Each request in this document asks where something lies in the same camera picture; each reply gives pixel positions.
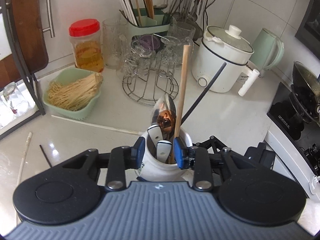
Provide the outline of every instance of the white countertop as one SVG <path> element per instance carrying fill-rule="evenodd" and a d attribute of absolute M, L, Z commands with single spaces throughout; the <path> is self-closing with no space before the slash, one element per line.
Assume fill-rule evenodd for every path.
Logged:
<path fill-rule="evenodd" d="M 152 107 L 141 105 L 128 98 L 114 70 L 103 71 L 101 96 L 86 122 L 115 128 L 145 131 L 150 126 Z M 56 73 L 40 80 L 46 88 Z M 209 91 L 183 124 L 193 142 L 202 142 L 216 136 L 234 151 L 244 154 L 249 146 L 263 141 L 271 120 L 267 111 L 276 93 L 279 78 L 267 72 L 258 78 L 244 97 L 236 83 L 227 93 Z M 202 92 L 191 71 L 188 74 L 184 113 Z M 100 153 L 114 147 L 133 145 L 137 136 L 107 131 L 72 123 L 50 116 L 37 117 L 0 141 L 0 234 L 7 234 L 14 226 L 12 194 L 15 189 L 22 152 L 29 132 L 33 133 L 22 174 L 25 180 L 49 168 L 39 144 L 44 147 L 53 165 L 89 149 Z"/>

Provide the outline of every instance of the gas stove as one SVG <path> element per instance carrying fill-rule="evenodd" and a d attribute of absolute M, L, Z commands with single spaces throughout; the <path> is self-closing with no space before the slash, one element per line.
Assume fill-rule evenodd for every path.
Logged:
<path fill-rule="evenodd" d="M 310 169 L 320 176 L 320 127 L 298 98 L 280 83 L 268 116 L 289 138 Z"/>

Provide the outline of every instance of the wooden cutting board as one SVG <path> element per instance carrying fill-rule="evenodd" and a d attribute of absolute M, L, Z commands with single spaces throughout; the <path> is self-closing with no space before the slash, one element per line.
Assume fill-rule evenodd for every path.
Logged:
<path fill-rule="evenodd" d="M 31 73 L 37 72 L 48 64 L 39 0 L 11 0 L 11 2 L 23 57 L 29 71 Z M 0 61 L 0 88 L 20 78 L 12 55 Z"/>

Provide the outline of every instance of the plastic jar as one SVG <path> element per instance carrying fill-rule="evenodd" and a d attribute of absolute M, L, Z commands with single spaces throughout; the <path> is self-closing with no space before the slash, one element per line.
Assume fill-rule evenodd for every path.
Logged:
<path fill-rule="evenodd" d="M 104 68 L 100 46 L 100 23 L 96 19 L 84 19 L 69 27 L 69 39 L 73 47 L 76 67 L 95 72 Z"/>

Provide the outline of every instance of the frying pan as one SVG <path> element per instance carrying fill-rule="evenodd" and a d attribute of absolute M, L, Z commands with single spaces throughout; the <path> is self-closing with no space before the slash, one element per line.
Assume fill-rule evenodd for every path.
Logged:
<path fill-rule="evenodd" d="M 319 118 L 320 82 L 302 63 L 293 64 L 293 88 L 301 103 L 308 109 L 312 117 Z"/>

